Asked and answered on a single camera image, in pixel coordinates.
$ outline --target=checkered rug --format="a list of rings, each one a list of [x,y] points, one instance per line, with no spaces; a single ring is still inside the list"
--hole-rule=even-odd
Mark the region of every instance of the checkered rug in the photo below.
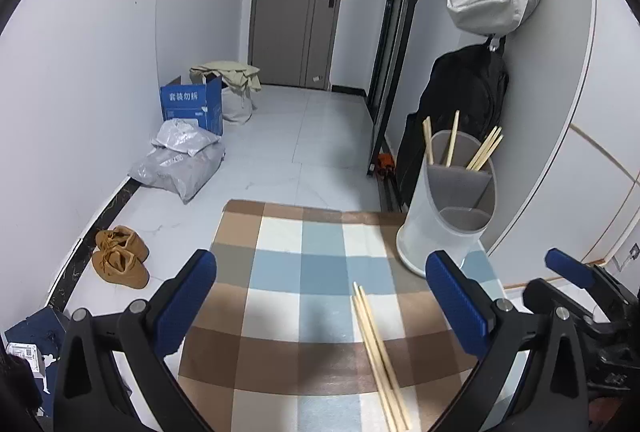
[[[191,327],[179,383],[216,432],[386,431],[351,284],[362,284],[412,430],[428,430],[476,359],[424,279],[398,260],[402,214],[230,201],[211,251],[218,277]],[[464,273],[503,296],[486,255]]]

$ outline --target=chopstick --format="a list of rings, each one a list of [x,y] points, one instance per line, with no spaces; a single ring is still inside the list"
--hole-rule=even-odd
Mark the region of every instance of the chopstick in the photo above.
[[[501,127],[495,126],[492,131],[489,133],[489,135],[486,137],[486,139],[484,140],[484,143],[480,146],[480,148],[478,149],[478,152],[476,152],[476,155],[473,157],[473,159],[469,162],[469,164],[466,166],[467,170],[473,170],[474,165],[476,164],[476,162],[478,162],[478,159],[480,159],[480,157],[482,156],[482,154],[484,154],[484,152],[491,147],[491,145],[493,144],[495,138],[498,137],[498,135],[500,134],[500,131],[502,130]]]
[[[362,339],[367,350],[371,370],[380,393],[382,409],[390,432],[409,430],[411,420],[409,411],[402,399],[398,378],[393,370],[391,360],[380,333],[373,320],[371,307],[362,286],[353,283],[353,306],[362,332]]]
[[[369,336],[370,329],[366,324],[367,317],[364,314],[362,301],[358,297],[358,289],[355,288],[354,290],[356,294],[351,297],[351,301],[353,302],[353,307],[356,311],[356,317],[358,319],[358,325],[360,326],[360,331],[362,332],[364,348],[367,351],[367,357],[369,358],[369,363],[373,372],[373,379],[375,380],[376,387],[378,388],[378,395],[380,396],[382,411],[385,414],[386,425],[389,428],[389,432],[398,432],[396,418],[394,417],[394,413],[391,410],[391,401],[393,399],[393,394],[391,392],[389,380],[385,375],[385,369],[382,365],[382,360],[380,359],[380,351],[375,346],[375,344],[372,343],[373,340]]]
[[[406,430],[411,428],[411,418],[409,418],[409,410],[404,403],[404,399],[402,398],[402,393],[400,392],[400,384],[398,383],[398,377],[396,376],[396,372],[394,371],[394,367],[391,364],[391,358],[389,358],[388,352],[386,352],[385,343],[380,337],[380,332],[378,331],[378,327],[373,319],[373,312],[371,311],[371,306],[369,305],[369,300],[367,300],[367,294],[364,291],[362,286],[358,286],[358,291],[360,292],[360,298],[364,302],[364,309],[367,314],[367,319],[369,320],[369,324],[371,329],[373,330],[373,337],[376,340],[376,345],[380,350],[380,355],[382,356],[382,362],[385,365],[386,373],[389,376],[389,381],[391,382],[391,388],[393,389],[394,395],[396,396],[396,400],[398,406],[400,408],[400,412],[402,414],[402,421],[404,422],[404,426]]]
[[[491,148],[475,164],[473,170],[480,170],[484,166],[487,160],[491,157],[491,154],[494,153],[494,150],[498,147],[498,145],[500,145],[502,138],[504,138],[504,134],[501,134],[500,138],[495,140],[494,144],[491,145]]]
[[[447,154],[447,168],[451,166],[453,159],[453,149],[456,146],[456,136],[458,135],[458,122],[460,120],[460,111],[457,110],[453,117],[453,128],[451,129],[451,140],[449,141],[449,153]]]
[[[426,145],[427,163],[433,165],[433,147],[431,146],[431,117],[427,116],[422,122],[422,131],[424,132],[424,144]]]

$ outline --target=tan shoe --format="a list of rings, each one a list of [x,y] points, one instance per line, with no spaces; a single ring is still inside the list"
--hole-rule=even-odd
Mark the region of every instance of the tan shoe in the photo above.
[[[116,226],[113,230],[101,230],[95,235],[95,243],[103,252],[113,246],[121,246],[133,253],[140,262],[144,262],[149,256],[149,249],[142,238],[126,226]]]
[[[128,250],[113,246],[108,250],[98,250],[91,257],[95,271],[103,280],[112,284],[122,284],[133,289],[142,289],[149,282],[149,272]]]

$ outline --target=blue cardboard box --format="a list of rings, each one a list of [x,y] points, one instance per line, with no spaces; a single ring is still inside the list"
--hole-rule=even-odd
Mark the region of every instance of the blue cardboard box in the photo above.
[[[162,86],[162,118],[195,120],[200,128],[222,136],[222,78],[206,84]]]

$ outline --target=white plastic bag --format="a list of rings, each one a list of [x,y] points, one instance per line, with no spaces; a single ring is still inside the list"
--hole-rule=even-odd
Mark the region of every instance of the white plastic bag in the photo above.
[[[216,173],[224,155],[222,142],[206,146],[193,157],[156,147],[131,167],[129,176],[148,187],[175,192],[186,203]]]
[[[151,144],[195,156],[207,145],[220,141],[220,136],[180,118],[167,120]]]

